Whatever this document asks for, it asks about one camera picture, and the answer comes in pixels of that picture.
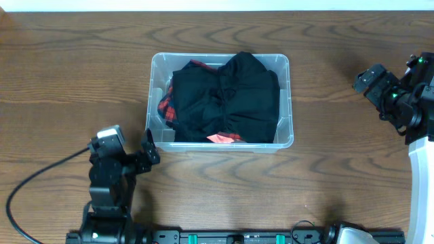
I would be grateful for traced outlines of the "red navy plaid shirt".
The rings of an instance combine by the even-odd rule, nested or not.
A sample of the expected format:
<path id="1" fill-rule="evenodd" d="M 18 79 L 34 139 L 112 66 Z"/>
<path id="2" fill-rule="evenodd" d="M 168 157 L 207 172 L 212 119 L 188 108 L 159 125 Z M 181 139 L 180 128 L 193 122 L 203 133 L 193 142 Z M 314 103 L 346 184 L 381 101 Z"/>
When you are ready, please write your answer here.
<path id="1" fill-rule="evenodd" d="M 217 68 L 212 68 L 207 64 L 204 64 L 197 60 L 190 60 L 187 64 L 185 64 L 181 70 L 186 70 L 188 68 L 204 68 L 206 71 L 210 71 L 211 73 L 217 73 Z M 162 119 L 165 119 L 165 124 L 172 128 L 176 129 L 178 126 L 178 120 L 176 116 L 176 111 L 174 109 L 174 88 L 173 88 L 173 79 L 170 79 L 170 84 L 167 89 L 167 94 L 162 97 L 157 106 L 157 112 Z M 241 142 L 242 137 L 236 133 L 227 133 L 227 132 L 218 132 L 217 134 L 230 136 L 236 139 L 235 142 Z M 193 142 L 205 142 L 205 143 L 213 143 L 206 138 L 194 139 Z"/>

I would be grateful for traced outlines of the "salmon pink garment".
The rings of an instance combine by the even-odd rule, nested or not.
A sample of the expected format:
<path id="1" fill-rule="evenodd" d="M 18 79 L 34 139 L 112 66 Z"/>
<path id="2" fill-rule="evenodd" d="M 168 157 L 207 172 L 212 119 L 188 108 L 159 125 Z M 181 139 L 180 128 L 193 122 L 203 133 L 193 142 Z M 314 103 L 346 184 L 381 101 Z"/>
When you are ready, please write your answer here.
<path id="1" fill-rule="evenodd" d="M 220 135 L 220 134 L 214 134 L 214 135 L 208 136 L 207 139 L 213 143 L 219 143 L 219 144 L 230 144 L 230 143 L 233 143 L 236 141 L 236 139 L 234 139 L 230 136 L 225 136 L 225 135 Z"/>

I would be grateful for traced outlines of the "large black garment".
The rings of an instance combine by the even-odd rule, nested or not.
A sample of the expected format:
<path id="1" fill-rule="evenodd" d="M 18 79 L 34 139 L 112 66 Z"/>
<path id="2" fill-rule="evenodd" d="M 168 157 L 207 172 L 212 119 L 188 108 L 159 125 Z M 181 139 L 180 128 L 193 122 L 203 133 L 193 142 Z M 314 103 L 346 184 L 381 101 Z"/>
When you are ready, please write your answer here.
<path id="1" fill-rule="evenodd" d="M 273 142 L 280 86 L 275 72 L 240 52 L 213 69 L 191 60 L 172 77 L 176 142 L 209 142 L 235 134 L 247 143 Z"/>

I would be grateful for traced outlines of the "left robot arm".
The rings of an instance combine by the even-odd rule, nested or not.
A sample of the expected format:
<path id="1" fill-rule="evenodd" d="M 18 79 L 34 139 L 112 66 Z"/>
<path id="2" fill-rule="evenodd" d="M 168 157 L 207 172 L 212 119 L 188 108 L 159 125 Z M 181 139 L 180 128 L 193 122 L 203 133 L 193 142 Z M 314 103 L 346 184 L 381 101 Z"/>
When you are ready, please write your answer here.
<path id="1" fill-rule="evenodd" d="M 118 125 L 92 138 L 89 172 L 91 201 L 83 209 L 80 243 L 151 243 L 151 232 L 134 223 L 131 215 L 136 176 L 160 163 L 151 130 L 140 141 L 142 149 L 127 154 Z"/>

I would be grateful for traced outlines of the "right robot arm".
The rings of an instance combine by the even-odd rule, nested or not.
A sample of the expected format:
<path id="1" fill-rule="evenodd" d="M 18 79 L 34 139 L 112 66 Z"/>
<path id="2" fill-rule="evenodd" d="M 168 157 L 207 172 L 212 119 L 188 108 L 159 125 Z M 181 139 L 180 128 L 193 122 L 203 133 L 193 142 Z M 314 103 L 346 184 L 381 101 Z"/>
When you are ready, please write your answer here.
<path id="1" fill-rule="evenodd" d="M 370 233 L 349 223 L 333 224 L 321 243 L 432 243 L 433 242 L 433 54 L 412 55 L 405 75 L 398 79 L 383 65 L 359 73 L 353 84 L 388 121 L 408 146 L 412 170 L 410 223 L 406 234 Z"/>

